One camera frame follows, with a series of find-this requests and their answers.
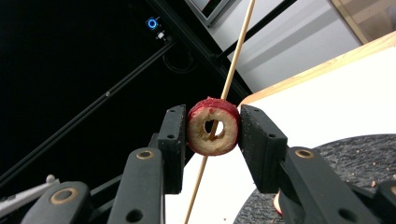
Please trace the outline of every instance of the white panel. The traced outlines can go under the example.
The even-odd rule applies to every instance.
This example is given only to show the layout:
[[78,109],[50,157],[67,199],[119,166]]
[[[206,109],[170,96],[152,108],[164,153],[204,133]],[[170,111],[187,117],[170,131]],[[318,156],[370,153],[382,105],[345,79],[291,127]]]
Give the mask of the white panel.
[[[207,28],[222,49],[238,38],[248,2],[235,2]],[[256,1],[249,27],[280,2]],[[236,69],[255,92],[360,45],[330,1],[300,0],[244,44]]]

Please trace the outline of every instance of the apple core hole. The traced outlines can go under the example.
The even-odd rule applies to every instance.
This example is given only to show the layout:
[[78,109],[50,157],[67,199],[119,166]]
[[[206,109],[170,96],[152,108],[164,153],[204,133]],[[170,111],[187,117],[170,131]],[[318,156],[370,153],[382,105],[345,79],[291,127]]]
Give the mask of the apple core hole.
[[[205,131],[207,133],[211,132],[213,123],[214,123],[213,119],[210,120],[210,121],[205,122]],[[223,122],[219,121],[218,128],[216,129],[216,134],[215,135],[219,135],[223,131],[223,128],[224,128]]]

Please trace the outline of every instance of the dark fabric surface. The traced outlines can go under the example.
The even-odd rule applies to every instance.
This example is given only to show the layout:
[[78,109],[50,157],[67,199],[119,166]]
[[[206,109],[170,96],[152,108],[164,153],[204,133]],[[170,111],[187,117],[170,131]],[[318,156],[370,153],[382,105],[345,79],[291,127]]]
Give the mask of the dark fabric surface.
[[[377,184],[396,179],[396,134],[357,136],[316,147],[342,180],[375,192]],[[283,223],[276,213],[274,194],[256,189],[241,208],[234,224]]]

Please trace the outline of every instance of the black background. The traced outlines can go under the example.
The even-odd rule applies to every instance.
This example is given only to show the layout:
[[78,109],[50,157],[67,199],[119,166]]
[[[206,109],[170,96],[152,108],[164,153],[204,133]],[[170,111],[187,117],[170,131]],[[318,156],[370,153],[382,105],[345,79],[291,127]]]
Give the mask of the black background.
[[[168,3],[220,53],[184,1]],[[151,16],[157,15],[141,0],[0,0],[0,174],[162,46],[146,27]],[[186,55],[181,44],[167,53],[180,66]],[[159,59],[0,189],[0,197],[42,184],[48,174],[97,187],[122,173],[132,150],[148,145],[166,109],[220,97],[223,85],[201,64],[176,74]],[[237,105],[242,98],[231,91],[228,100]]]

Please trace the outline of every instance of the apple slice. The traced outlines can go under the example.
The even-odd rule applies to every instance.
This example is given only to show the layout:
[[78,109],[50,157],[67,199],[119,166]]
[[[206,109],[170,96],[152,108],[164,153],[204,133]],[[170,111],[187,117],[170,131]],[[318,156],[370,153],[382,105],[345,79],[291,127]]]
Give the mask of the apple slice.
[[[209,139],[205,123],[222,122],[221,133]],[[221,99],[207,97],[189,112],[187,137],[189,147],[203,156],[219,156],[233,150],[238,140],[240,116],[235,105]]]

